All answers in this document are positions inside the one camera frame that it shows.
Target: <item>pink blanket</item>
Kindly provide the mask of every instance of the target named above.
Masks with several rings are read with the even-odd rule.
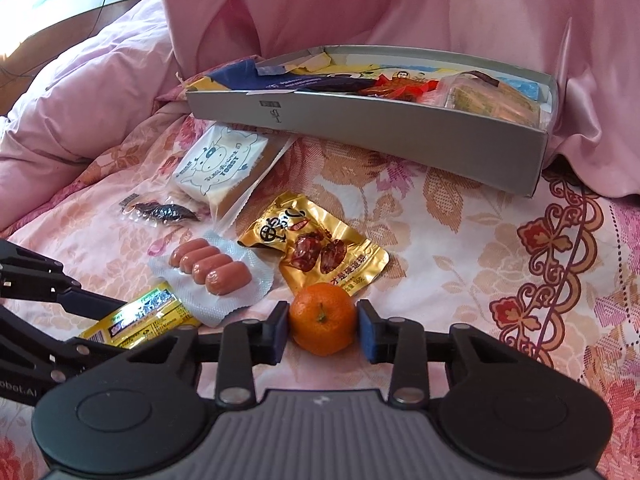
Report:
[[[638,16],[640,0],[146,0],[45,69],[0,126],[0,228],[121,142],[175,72],[335,43],[452,50],[557,74],[564,117],[547,160],[565,154],[604,196],[637,193]]]
[[[162,188],[206,129],[188,116],[183,98],[179,90],[167,96],[177,101],[99,156],[11,240],[63,261],[89,290],[132,300],[149,288],[149,256],[168,255],[208,227],[152,228],[122,219],[114,205],[139,183]],[[389,266],[360,294],[381,316],[408,317],[434,331],[472,323],[600,394],[614,433],[598,469],[609,480],[637,478],[640,208],[552,172],[524,199],[379,153],[302,139],[260,184],[236,232],[287,189],[304,192],[390,252]],[[265,318],[278,300],[290,299],[276,286],[225,322]],[[57,305],[6,303],[60,339],[91,325]],[[215,370],[205,367],[201,394],[212,395]],[[447,389],[444,371],[431,372],[439,396]],[[254,373],[259,395],[269,387],[386,391],[390,380],[390,367],[369,365],[357,346],[318,358],[289,343],[279,366]],[[2,401],[0,478],[31,480],[44,471],[29,418],[29,410]],[[535,442],[522,446],[536,453]]]

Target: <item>gray box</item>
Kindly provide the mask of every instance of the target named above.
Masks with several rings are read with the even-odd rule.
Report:
[[[332,58],[349,64],[442,67],[481,70],[538,83],[540,102],[548,109],[546,129],[448,108],[324,92],[189,90],[193,115],[289,130],[406,158],[450,171],[521,196],[535,192],[548,132],[558,116],[558,84],[553,76],[489,59],[422,48],[394,46],[326,46]],[[300,51],[267,64],[304,56]]]

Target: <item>mandarin orange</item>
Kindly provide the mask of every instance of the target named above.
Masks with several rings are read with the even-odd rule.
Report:
[[[289,309],[293,341],[318,356],[347,348],[355,339],[357,322],[353,300],[331,283],[302,288]]]

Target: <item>yellow snack package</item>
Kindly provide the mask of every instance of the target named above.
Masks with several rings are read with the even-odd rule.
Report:
[[[294,294],[304,286],[328,282],[353,295],[389,262],[379,245],[292,192],[277,197],[238,243],[282,251],[280,272]]]
[[[133,348],[179,325],[200,326],[176,297],[167,282],[162,282],[141,298],[121,306],[80,334],[98,343]]]

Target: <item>wooden floor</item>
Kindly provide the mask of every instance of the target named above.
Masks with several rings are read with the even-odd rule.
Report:
[[[33,77],[65,50],[95,36],[140,0],[124,0],[89,10],[34,34],[6,60],[0,59],[0,115],[6,115]]]

